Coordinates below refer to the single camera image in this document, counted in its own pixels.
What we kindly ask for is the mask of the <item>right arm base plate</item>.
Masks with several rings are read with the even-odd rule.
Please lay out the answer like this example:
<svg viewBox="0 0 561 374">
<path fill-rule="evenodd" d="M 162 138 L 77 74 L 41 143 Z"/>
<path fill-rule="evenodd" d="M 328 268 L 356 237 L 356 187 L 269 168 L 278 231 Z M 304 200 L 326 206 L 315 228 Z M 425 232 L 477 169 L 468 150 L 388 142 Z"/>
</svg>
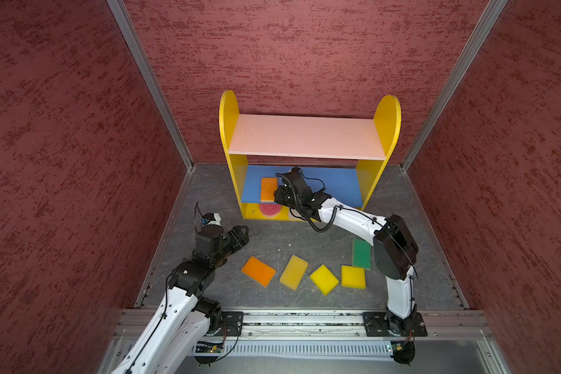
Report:
<svg viewBox="0 0 561 374">
<path fill-rule="evenodd" d="M 364 312 L 363 325 L 367 337 L 425 338 L 428 331 L 422 314 L 414 311 L 405 319 L 387 312 Z"/>
</svg>

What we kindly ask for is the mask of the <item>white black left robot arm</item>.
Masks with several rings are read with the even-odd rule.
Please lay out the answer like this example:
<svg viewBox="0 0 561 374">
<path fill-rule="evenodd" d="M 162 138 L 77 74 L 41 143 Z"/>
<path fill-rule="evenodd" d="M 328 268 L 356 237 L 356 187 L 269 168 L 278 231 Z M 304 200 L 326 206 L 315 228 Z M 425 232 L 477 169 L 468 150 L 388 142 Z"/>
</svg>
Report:
<svg viewBox="0 0 561 374">
<path fill-rule="evenodd" d="M 196 343 L 222 327 L 221 304 L 205 298 L 215 271 L 249 243 L 249 228 L 207 224 L 196 233 L 190 258 L 168 276 L 165 296 L 114 373 L 174 373 Z"/>
</svg>

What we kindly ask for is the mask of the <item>pale yellow sponge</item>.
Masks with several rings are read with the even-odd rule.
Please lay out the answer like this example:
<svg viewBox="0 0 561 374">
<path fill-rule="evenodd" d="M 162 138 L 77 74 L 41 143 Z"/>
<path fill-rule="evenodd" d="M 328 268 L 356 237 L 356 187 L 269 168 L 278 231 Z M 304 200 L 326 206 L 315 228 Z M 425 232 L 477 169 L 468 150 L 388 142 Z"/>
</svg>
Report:
<svg viewBox="0 0 561 374">
<path fill-rule="evenodd" d="M 279 282 L 292 291 L 296 291 L 308 265 L 309 263 L 306 260 L 293 255 L 280 276 Z"/>
</svg>

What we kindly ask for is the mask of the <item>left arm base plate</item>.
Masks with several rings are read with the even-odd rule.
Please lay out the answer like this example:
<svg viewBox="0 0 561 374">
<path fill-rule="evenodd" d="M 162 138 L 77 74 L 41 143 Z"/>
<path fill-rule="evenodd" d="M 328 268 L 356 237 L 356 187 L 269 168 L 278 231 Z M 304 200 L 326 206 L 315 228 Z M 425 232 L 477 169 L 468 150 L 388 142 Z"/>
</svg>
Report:
<svg viewBox="0 0 561 374">
<path fill-rule="evenodd" d="M 210 317 L 207 337 L 238 337 L 242 333 L 245 313 L 233 311 L 216 312 Z"/>
</svg>

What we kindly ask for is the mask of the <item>round pink smiley sponge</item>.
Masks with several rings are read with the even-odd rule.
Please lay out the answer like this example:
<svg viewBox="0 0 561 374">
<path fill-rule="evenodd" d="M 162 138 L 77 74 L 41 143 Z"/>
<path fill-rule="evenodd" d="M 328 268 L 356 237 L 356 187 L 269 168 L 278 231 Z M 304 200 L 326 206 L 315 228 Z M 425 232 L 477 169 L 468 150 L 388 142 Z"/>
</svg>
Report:
<svg viewBox="0 0 561 374">
<path fill-rule="evenodd" d="M 260 204 L 260 213 L 266 218 L 274 218 L 282 211 L 283 207 L 278 204 Z"/>
</svg>

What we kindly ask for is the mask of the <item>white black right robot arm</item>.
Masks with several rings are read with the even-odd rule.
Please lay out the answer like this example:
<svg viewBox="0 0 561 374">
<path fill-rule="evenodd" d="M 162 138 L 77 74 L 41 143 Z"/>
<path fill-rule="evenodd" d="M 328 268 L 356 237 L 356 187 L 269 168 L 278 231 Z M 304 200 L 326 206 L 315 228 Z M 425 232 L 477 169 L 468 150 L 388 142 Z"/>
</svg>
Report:
<svg viewBox="0 0 561 374">
<path fill-rule="evenodd" d="M 361 238 L 372 246 L 373 259 L 386 277 L 386 327 L 391 335 L 405 337 L 417 325 L 413 280 L 419 247 L 404 219 L 376 216 L 343 204 L 320 189 L 314 192 L 306 183 L 301 168 L 277 173 L 280 185 L 274 192 L 274 202 L 295 211 L 318 233 L 336 226 Z"/>
</svg>

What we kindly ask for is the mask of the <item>orange sponge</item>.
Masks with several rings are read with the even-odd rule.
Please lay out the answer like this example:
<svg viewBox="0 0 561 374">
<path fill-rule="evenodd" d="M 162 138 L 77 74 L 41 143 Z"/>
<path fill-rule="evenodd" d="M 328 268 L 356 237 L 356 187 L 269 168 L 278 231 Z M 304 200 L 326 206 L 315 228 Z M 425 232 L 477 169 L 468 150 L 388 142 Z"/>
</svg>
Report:
<svg viewBox="0 0 561 374">
<path fill-rule="evenodd" d="M 275 201 L 274 193 L 278 189 L 277 177 L 266 177 L 261 179 L 260 202 L 262 204 L 272 204 Z"/>
<path fill-rule="evenodd" d="M 250 257 L 242 267 L 242 272 L 256 283 L 267 288 L 277 271 L 256 257 Z"/>
</svg>

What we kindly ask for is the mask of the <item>green yellow scouring sponge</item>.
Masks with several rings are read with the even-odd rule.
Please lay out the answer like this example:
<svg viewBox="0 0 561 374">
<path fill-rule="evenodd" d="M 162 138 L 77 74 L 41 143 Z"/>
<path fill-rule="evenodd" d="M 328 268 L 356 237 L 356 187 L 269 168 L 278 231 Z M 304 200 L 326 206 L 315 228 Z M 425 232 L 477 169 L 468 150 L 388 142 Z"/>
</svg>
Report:
<svg viewBox="0 0 561 374">
<path fill-rule="evenodd" d="M 352 242 L 352 266 L 370 270 L 372 266 L 371 245 L 363 239 L 354 239 Z"/>
</svg>

